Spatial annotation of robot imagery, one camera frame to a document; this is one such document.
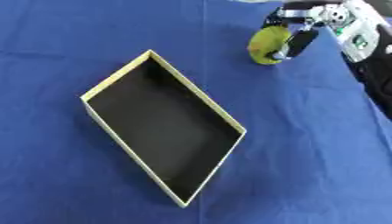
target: cardboard box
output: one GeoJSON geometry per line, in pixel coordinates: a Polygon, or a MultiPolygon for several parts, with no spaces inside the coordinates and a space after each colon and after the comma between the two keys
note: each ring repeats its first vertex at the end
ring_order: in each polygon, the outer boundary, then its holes
{"type": "Polygon", "coordinates": [[[82,97],[87,112],[181,207],[246,130],[152,50],[82,97]]]}

